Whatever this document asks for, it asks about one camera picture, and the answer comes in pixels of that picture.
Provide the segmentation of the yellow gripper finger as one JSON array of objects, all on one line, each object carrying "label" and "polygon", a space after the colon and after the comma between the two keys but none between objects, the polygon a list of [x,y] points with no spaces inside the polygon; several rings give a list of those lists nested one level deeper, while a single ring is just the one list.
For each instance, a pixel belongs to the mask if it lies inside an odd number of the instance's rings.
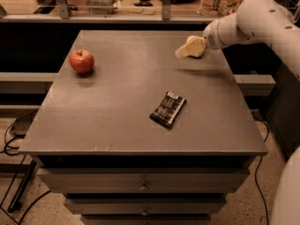
[{"label": "yellow gripper finger", "polygon": [[200,41],[203,46],[206,46],[205,39],[203,37],[198,37],[198,36],[187,37],[187,43],[191,41]]},{"label": "yellow gripper finger", "polygon": [[201,51],[194,45],[183,45],[175,51],[175,55],[177,58],[188,56],[199,58],[201,56]]}]

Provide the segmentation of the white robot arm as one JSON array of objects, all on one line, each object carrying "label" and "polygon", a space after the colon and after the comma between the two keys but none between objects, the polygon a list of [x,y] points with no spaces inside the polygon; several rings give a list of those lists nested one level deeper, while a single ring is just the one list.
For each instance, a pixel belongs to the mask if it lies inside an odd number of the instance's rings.
[{"label": "white robot arm", "polygon": [[[210,22],[191,36],[176,56],[198,56],[205,49],[235,44],[266,44],[300,79],[300,29],[289,11],[274,0],[244,0],[236,12]],[[270,225],[300,225],[300,148],[288,159],[277,187]]]}]

